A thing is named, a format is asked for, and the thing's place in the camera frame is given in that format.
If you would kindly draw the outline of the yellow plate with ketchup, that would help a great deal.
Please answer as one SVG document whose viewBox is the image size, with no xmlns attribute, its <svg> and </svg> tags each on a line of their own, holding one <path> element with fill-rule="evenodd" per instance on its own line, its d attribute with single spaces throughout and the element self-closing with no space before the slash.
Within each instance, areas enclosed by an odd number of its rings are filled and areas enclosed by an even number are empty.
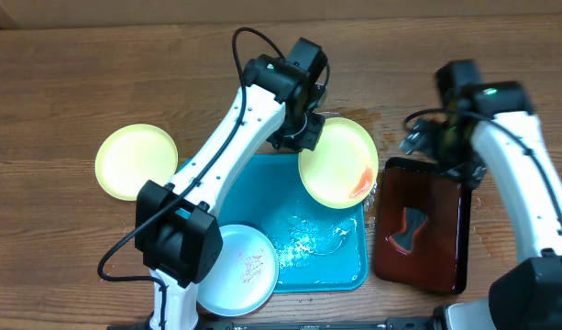
<svg viewBox="0 0 562 330">
<path fill-rule="evenodd" d="M 346 209 L 362 202 L 379 174 L 379 155 L 363 126 L 344 117 L 325 121 L 313 150 L 298 156 L 305 190 L 320 204 Z"/>
</svg>

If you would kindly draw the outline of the light blue plate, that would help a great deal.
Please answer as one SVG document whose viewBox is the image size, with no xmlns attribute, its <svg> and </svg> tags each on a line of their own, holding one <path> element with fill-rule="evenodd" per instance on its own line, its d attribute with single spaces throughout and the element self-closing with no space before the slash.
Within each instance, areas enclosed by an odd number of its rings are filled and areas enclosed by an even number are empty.
<svg viewBox="0 0 562 330">
<path fill-rule="evenodd" d="M 277 252 L 270 240 L 248 225 L 220 227 L 223 247 L 199 284 L 198 303 L 226 317 L 256 311 L 271 297 L 279 276 Z"/>
</svg>

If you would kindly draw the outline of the yellow-green plate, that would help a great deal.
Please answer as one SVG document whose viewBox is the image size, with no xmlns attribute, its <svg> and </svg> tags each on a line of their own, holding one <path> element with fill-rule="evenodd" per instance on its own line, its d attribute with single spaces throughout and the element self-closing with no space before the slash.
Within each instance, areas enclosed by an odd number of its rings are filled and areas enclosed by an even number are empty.
<svg viewBox="0 0 562 330">
<path fill-rule="evenodd" d="M 135 201 L 147 181 L 164 185 L 177 170 L 178 150 L 157 126 L 119 128 L 98 149 L 94 171 L 102 189 L 123 201 Z"/>
</svg>

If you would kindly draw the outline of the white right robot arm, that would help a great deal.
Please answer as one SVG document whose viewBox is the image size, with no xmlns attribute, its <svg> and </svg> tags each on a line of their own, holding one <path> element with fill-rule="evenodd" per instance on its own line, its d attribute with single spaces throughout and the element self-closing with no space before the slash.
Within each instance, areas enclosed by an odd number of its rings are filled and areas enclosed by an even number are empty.
<svg viewBox="0 0 562 330">
<path fill-rule="evenodd" d="M 518 264 L 487 297 L 442 307 L 444 329 L 562 329 L 562 182 L 546 150 L 540 119 L 516 81 L 484 82 L 473 60 L 435 73 L 445 120 L 408 115 L 400 145 L 421 152 L 446 176 L 476 188 L 495 180 L 515 236 Z"/>
</svg>

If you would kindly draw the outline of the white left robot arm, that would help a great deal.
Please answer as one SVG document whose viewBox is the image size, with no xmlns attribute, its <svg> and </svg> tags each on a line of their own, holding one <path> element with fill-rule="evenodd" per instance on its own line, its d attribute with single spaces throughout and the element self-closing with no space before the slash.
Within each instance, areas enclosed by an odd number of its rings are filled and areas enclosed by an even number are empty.
<svg viewBox="0 0 562 330">
<path fill-rule="evenodd" d="M 155 285 L 148 329 L 193 329 L 196 291 L 220 255 L 216 218 L 249 159 L 264 142 L 275 149 L 315 149 L 324 118 L 318 78 L 328 59 L 299 38 L 288 55 L 263 54 L 238 66 L 240 87 L 229 112 L 170 182 L 147 181 L 137 197 L 134 243 Z"/>
</svg>

